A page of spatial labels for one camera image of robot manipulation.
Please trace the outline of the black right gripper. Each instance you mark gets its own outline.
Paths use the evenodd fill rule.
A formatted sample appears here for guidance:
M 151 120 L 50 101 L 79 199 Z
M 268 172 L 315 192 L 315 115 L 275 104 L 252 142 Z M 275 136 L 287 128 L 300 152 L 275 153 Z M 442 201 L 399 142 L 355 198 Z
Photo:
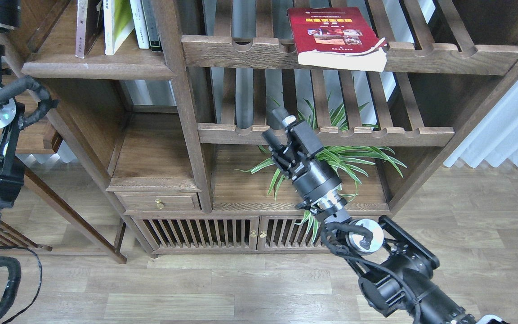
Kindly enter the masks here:
M 341 179 L 327 162 L 317 159 L 324 147 L 310 125 L 297 121 L 284 107 L 273 109 L 272 115 L 285 129 L 287 144 L 281 144 L 273 129 L 264 131 L 262 137 L 275 165 L 303 199 L 296 208 L 342 208 L 343 197 L 337 192 Z

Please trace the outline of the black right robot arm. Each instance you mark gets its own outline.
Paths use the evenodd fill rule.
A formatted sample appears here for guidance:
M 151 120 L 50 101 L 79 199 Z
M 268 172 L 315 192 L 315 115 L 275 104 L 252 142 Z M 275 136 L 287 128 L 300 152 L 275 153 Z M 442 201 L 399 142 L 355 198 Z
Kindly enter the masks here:
M 360 291 L 372 308 L 384 317 L 405 310 L 415 324 L 502 323 L 496 315 L 476 320 L 435 285 L 438 258 L 390 217 L 352 219 L 338 192 L 337 172 L 317 158 L 324 147 L 310 125 L 284 107 L 272 114 L 288 138 L 282 145 L 271 129 L 263 132 L 272 160 L 302 197 L 297 208 L 319 221 L 323 244 L 357 273 Z

